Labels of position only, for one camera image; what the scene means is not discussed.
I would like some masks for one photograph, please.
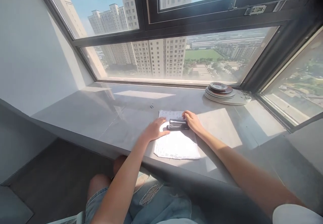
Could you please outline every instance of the white sleeve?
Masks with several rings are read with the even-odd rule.
[[[323,217],[315,212],[295,204],[278,206],[273,213],[273,224],[322,224]]]

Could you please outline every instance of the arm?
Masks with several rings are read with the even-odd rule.
[[[169,131],[159,131],[165,121],[163,117],[156,119],[138,138],[131,153],[114,177],[91,224],[123,224],[148,143],[170,133]]]
[[[198,117],[184,111],[189,127],[205,141],[223,162],[238,186],[271,218],[276,207],[282,204],[305,205],[280,181],[257,168],[242,155],[207,132]]]

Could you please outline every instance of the green field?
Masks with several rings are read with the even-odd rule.
[[[200,58],[213,58],[216,61],[217,58],[222,58],[222,56],[213,49],[186,50],[185,52],[185,59],[196,60]]]

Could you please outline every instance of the knee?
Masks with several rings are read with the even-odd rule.
[[[126,159],[127,159],[127,156],[121,155],[114,160],[114,163],[113,163],[114,176],[117,174],[117,172],[119,171],[119,169],[121,168],[122,164],[125,162]]]
[[[104,174],[97,174],[90,180],[90,186],[109,186],[111,184],[111,180]]]

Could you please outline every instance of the hand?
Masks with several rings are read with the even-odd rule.
[[[155,140],[157,138],[160,138],[164,135],[167,135],[170,133],[170,131],[159,131],[160,126],[166,122],[166,118],[165,117],[160,117],[157,118],[156,120],[154,120],[152,123],[150,123],[146,129],[142,132],[140,138],[142,138],[143,140],[146,140],[148,142]]]
[[[199,118],[193,112],[190,112],[190,111],[186,110],[186,111],[183,112],[182,117],[187,121],[188,126],[196,134],[199,134],[199,133],[201,133],[201,132],[203,132],[205,130],[204,127],[202,126]]]

